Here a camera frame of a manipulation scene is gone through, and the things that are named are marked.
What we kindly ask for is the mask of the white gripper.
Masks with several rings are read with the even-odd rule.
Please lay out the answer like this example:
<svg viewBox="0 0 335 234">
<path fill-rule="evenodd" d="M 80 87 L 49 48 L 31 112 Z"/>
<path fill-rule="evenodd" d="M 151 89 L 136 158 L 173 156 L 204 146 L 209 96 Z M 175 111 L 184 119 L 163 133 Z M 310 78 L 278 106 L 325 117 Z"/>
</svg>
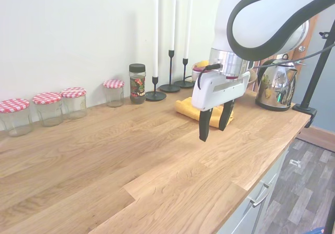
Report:
<svg viewBox="0 0 335 234">
<path fill-rule="evenodd" d="M 247 89 L 250 72 L 240 74 L 237 79 L 228 79 L 219 72 L 211 71 L 199 77 L 192 93 L 192 106 L 201 110 L 199 114 L 199 138 L 206 142 L 209 134 L 213 108 L 224 104 L 219 121 L 219 130 L 224 131 L 230 119 L 236 98 Z"/>
</svg>

